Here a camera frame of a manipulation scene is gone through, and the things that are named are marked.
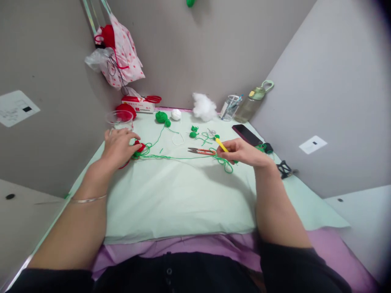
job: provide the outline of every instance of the purple bed sheet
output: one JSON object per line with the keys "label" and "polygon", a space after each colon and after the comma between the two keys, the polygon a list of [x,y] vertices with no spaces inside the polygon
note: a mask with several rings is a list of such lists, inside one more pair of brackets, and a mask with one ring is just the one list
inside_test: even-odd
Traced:
{"label": "purple bed sheet", "polygon": [[[345,245],[335,229],[321,228],[308,232],[308,236],[318,255],[350,284],[353,292],[376,291],[376,281]],[[99,278],[106,268],[133,256],[154,258],[167,252],[203,252],[227,256],[254,271],[261,271],[259,251],[253,234],[214,234],[104,245],[95,261],[93,278]]]}

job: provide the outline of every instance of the yellow crochet hook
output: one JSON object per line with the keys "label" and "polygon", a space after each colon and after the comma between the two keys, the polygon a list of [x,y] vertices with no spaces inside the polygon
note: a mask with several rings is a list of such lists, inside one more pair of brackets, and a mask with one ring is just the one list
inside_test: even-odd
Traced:
{"label": "yellow crochet hook", "polygon": [[219,144],[219,146],[221,146],[221,148],[223,149],[223,151],[225,153],[229,153],[229,151],[227,150],[227,148],[223,145],[223,143],[220,141],[219,138],[217,138],[211,131],[210,129],[208,128],[209,132],[213,135],[213,137],[215,138],[215,141]]}

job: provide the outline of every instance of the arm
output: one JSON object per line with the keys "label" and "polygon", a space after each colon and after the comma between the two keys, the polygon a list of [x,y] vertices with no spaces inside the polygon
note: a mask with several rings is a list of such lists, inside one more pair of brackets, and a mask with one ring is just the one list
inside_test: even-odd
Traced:
{"label": "arm", "polygon": [[[132,138],[140,139],[127,129],[106,131],[102,157],[88,168],[73,199],[93,199],[106,194],[114,172],[141,147],[141,144],[129,146]],[[91,269],[105,234],[106,197],[88,203],[71,200],[28,268]]]}
{"label": "arm", "polygon": [[265,242],[289,247],[312,247],[303,224],[293,208],[276,164],[266,154],[237,138],[223,143],[218,155],[234,164],[234,160],[254,167],[257,185],[257,225]]}

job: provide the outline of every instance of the white fluff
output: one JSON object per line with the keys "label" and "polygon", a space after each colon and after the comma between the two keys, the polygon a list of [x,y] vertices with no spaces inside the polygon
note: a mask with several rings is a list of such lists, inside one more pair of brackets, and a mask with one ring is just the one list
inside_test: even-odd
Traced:
{"label": "white fluff", "polygon": [[193,93],[195,117],[201,118],[204,122],[208,122],[217,116],[216,104],[212,102],[206,95]]}
{"label": "white fluff", "polygon": [[182,117],[181,112],[178,109],[174,109],[171,111],[171,118],[175,121],[180,120]]}

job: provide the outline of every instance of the tissue box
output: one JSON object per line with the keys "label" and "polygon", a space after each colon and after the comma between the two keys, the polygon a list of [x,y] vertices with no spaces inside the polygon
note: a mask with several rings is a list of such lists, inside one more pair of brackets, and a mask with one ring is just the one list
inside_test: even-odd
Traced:
{"label": "tissue box", "polygon": [[122,98],[123,104],[131,105],[136,112],[153,113],[155,112],[155,104],[147,102],[144,98],[137,98],[134,96],[124,96]]}

